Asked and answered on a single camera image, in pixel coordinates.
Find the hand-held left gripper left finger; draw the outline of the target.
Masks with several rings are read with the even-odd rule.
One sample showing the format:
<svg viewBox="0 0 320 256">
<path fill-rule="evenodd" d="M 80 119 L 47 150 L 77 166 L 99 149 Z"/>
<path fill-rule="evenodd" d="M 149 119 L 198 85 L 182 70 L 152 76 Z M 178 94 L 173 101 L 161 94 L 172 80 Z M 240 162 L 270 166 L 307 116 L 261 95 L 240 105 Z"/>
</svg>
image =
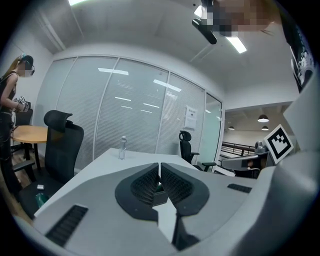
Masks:
<svg viewBox="0 0 320 256">
<path fill-rule="evenodd" d="M 153 209 L 158 170 L 149 163 L 89 179 L 46 206 L 34 227 L 78 256 L 173 255 Z"/>
</svg>

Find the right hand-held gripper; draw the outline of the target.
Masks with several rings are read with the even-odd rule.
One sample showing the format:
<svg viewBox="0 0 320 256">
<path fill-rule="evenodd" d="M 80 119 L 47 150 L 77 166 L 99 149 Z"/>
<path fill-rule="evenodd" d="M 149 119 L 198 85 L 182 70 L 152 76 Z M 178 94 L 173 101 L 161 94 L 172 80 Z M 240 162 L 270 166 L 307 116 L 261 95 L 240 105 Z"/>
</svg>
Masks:
<svg viewBox="0 0 320 256">
<path fill-rule="evenodd" d="M 221 167 L 233 171 L 261 170 L 261 160 L 258 155 L 268 154 L 272 158 L 273 163 L 277 165 L 293 149 L 294 145 L 290 137 L 283 126 L 279 124 L 262 141 L 255 143 L 255 154 L 223 159 Z"/>
</svg>

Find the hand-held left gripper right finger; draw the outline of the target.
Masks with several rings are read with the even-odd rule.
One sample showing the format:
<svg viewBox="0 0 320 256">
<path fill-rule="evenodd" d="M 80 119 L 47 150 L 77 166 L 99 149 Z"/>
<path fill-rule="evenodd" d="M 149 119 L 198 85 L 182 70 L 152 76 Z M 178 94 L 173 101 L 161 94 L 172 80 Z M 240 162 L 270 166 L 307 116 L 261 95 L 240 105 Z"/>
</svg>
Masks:
<svg viewBox="0 0 320 256">
<path fill-rule="evenodd" d="M 244 233 L 231 219 L 248 199 L 256 180 L 205 173 L 162 163 L 161 183 L 175 213 L 172 240 L 162 252 L 229 252 Z"/>
</svg>

